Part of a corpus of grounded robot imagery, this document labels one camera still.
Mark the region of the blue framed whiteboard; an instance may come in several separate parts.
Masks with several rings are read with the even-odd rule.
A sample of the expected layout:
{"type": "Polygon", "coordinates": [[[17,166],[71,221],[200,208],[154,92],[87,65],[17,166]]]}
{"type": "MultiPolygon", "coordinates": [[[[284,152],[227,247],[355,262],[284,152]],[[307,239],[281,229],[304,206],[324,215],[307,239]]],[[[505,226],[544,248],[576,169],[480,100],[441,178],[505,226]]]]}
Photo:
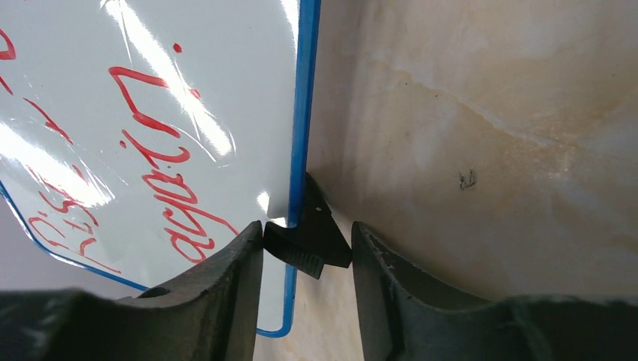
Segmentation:
{"type": "Polygon", "coordinates": [[[305,205],[319,1],[3,1],[1,199],[148,290],[305,205]]]}

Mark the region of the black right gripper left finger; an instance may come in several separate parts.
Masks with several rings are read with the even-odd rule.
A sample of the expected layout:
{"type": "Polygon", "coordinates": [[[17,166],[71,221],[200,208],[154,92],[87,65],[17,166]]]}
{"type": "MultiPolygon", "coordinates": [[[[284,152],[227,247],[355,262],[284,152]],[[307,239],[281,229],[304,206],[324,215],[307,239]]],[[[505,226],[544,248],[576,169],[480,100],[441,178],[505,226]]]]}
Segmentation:
{"type": "Polygon", "coordinates": [[[3,360],[250,360],[263,270],[254,221],[224,249],[136,298],[4,291],[3,360]]]}

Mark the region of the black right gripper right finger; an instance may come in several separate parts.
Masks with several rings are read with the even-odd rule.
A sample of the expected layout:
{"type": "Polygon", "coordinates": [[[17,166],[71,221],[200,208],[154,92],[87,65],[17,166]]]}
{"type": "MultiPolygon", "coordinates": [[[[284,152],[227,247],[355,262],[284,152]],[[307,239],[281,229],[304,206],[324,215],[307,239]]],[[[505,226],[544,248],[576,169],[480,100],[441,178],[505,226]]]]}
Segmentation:
{"type": "Polygon", "coordinates": [[[465,293],[387,248],[365,223],[351,229],[367,360],[635,360],[634,297],[465,293]]]}

